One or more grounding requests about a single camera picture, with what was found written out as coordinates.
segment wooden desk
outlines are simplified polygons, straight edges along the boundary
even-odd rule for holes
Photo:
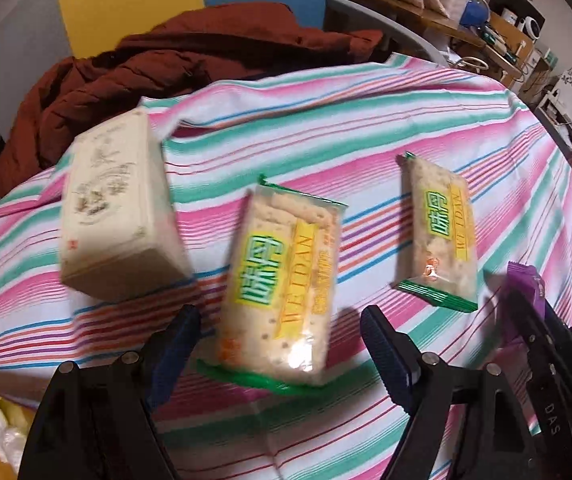
[[[517,68],[515,65],[511,65],[508,61],[506,61],[499,53],[493,50],[490,46],[484,45],[484,53],[495,63],[499,66],[502,70],[505,70],[508,75],[511,77],[510,81],[512,82],[514,79],[519,79],[522,77],[522,71]]]
[[[465,41],[477,48],[483,48],[486,43],[469,30],[460,27],[458,22],[449,20],[438,12],[430,9],[420,9],[401,0],[350,0],[356,4],[375,10],[384,16],[399,22],[421,35],[427,28],[437,30],[450,38]]]

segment striped blanket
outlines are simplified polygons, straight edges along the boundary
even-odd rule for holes
[[[186,302],[212,335],[227,255],[260,173],[347,203],[327,380],[320,397],[280,397],[215,383],[189,368],[156,413],[182,478],[378,478],[407,417],[359,337],[378,304],[422,350],[451,364],[493,359],[525,399],[521,348],[497,350],[497,292],[509,260],[535,265],[572,325],[572,172],[514,94],[483,76],[395,56],[257,82],[222,81],[143,100],[163,139],[176,219],[195,280],[97,303],[58,280],[60,197],[69,156],[0,201],[0,391],[38,399],[64,360],[97,365],[137,348]],[[412,216],[398,158],[406,151],[470,184],[479,310],[461,314],[391,288],[407,276]],[[453,409],[434,478],[445,477],[461,413]]]

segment plastic wrapper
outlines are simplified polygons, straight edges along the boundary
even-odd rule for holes
[[[13,471],[18,474],[25,447],[26,435],[18,428],[9,426],[8,420],[0,409],[0,461],[10,463]]]
[[[261,179],[228,273],[219,365],[202,370],[284,394],[322,384],[344,209]]]
[[[397,285],[435,306],[477,310],[475,223],[459,175],[406,154],[413,197],[413,273]]]
[[[515,262],[508,262],[506,281],[502,289],[502,297],[506,297],[511,290],[518,290],[530,303],[535,312],[543,320],[546,315],[546,285],[537,269],[530,265],[525,266]],[[503,346],[510,346],[522,341],[517,329],[508,316],[502,315]]]

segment cracker package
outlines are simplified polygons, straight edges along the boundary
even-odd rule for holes
[[[261,178],[233,251],[210,376],[296,394],[320,386],[345,205]]]
[[[475,223],[466,180],[406,154],[413,196],[413,277],[397,285],[435,306],[477,310]]]
[[[123,301],[192,277],[162,149],[143,108],[80,134],[61,209],[60,278]]]

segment purple snack package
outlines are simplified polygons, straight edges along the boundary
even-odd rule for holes
[[[535,312],[543,320],[546,313],[546,286],[537,269],[515,262],[508,262],[506,281],[502,287],[502,297],[505,298],[511,290],[518,290],[532,305]],[[510,346],[522,342],[517,329],[508,316],[502,316],[502,346]]]

